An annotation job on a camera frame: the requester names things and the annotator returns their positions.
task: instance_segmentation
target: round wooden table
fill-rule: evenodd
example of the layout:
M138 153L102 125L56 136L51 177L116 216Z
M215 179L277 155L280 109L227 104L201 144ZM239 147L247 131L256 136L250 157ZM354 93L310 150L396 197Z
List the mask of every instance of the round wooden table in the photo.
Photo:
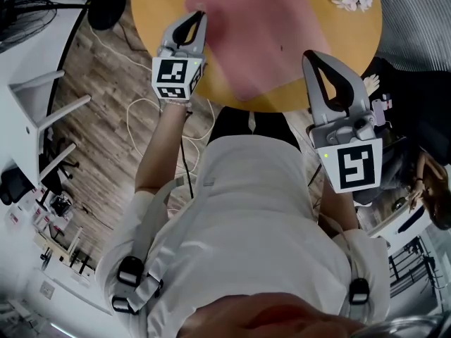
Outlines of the round wooden table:
M366 12L339 9L330 0L309 0L330 47L330 53L361 75L376 53L382 31L381 1ZM187 13L185 0L132 0L138 34L150 54L160 46L163 31ZM208 62L196 93L218 104L248 111L283 112L309 106L304 79L283 85L250 101L238 101L208 45ZM334 95L327 84L328 93Z

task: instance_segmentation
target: pink paper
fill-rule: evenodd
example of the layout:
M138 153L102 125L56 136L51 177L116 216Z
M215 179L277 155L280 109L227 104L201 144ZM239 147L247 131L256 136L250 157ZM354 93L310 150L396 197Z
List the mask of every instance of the pink paper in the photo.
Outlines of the pink paper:
M303 77L304 51L329 52L308 0L187 0L185 5L206 12L206 42L240 101Z

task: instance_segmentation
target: electrical outlet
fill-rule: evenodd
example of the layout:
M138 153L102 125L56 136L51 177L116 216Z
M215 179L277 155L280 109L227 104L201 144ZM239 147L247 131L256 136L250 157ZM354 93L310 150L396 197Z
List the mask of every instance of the electrical outlet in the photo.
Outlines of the electrical outlet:
M55 287L48 283L47 281L42 282L41 289L39 290L39 293L45 296L48 300L51 299L51 296L54 295Z

